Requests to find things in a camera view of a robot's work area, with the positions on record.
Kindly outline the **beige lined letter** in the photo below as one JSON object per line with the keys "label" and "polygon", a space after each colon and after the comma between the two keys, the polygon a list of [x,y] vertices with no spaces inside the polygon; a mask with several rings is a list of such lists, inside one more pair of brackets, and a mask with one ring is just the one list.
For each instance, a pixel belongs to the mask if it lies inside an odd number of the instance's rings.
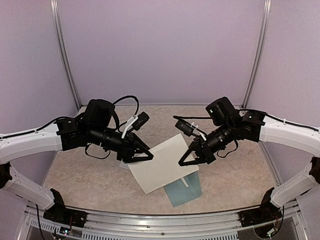
{"label": "beige lined letter", "polygon": [[189,184],[187,183],[186,179],[184,177],[181,178],[183,184],[188,188]]}

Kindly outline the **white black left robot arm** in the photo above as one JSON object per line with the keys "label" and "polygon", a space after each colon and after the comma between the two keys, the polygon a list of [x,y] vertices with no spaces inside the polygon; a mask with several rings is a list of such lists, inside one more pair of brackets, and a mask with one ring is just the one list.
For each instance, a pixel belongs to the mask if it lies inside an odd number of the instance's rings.
{"label": "white black left robot arm", "polygon": [[150,148],[134,133],[149,116],[135,113],[120,126],[115,103],[103,99],[91,99],[85,111],[76,117],[61,116],[42,127],[0,136],[0,188],[41,207],[57,221],[63,223],[70,218],[61,194],[47,189],[21,175],[10,162],[12,160],[44,152],[69,151],[89,145],[116,153],[124,163],[150,161]]}

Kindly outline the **beige ornate letter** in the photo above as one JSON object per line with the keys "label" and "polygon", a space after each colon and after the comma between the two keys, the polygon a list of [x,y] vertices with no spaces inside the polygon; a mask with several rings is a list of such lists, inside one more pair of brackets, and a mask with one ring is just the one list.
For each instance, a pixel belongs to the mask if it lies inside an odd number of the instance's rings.
{"label": "beige ornate letter", "polygon": [[179,133],[151,148],[151,160],[129,163],[128,167],[144,193],[149,194],[199,170],[197,165],[179,165],[187,150],[187,143]]}

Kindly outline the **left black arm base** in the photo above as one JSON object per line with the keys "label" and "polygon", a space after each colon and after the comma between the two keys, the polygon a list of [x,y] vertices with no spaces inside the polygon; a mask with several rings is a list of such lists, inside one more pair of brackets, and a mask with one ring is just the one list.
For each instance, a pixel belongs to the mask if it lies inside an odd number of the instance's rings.
{"label": "left black arm base", "polygon": [[66,207],[51,207],[44,211],[43,218],[70,227],[84,228],[88,213]]}

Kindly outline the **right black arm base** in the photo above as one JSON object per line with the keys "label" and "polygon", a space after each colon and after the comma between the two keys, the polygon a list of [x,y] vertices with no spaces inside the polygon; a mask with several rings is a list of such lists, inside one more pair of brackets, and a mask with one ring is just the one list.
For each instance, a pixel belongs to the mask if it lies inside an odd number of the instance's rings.
{"label": "right black arm base", "polygon": [[262,223],[270,222],[280,219],[282,212],[279,209],[270,210],[267,208],[253,208],[250,210],[243,210],[238,213],[241,226],[249,227],[253,225],[259,225]]}

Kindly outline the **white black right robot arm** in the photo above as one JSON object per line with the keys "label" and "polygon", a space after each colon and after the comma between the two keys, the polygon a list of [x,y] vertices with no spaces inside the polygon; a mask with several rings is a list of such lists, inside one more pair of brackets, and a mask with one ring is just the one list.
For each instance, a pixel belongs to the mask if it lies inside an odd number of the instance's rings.
{"label": "white black right robot arm", "polygon": [[196,136],[178,161],[180,166],[210,164],[218,152],[240,140],[275,143],[312,155],[310,163],[285,183],[267,191],[256,210],[256,218],[266,222],[276,210],[290,200],[320,184],[320,129],[277,118],[266,112],[247,109],[244,115],[227,97],[221,97],[206,108],[217,129]]}

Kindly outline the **teal paper envelope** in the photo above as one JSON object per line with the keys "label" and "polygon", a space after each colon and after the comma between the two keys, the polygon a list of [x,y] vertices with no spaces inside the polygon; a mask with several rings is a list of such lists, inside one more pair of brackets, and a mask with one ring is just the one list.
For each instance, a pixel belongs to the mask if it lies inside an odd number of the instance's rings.
{"label": "teal paper envelope", "polygon": [[184,178],[189,187],[184,185],[181,178],[163,187],[174,208],[195,200],[202,195],[201,183],[197,171]]}

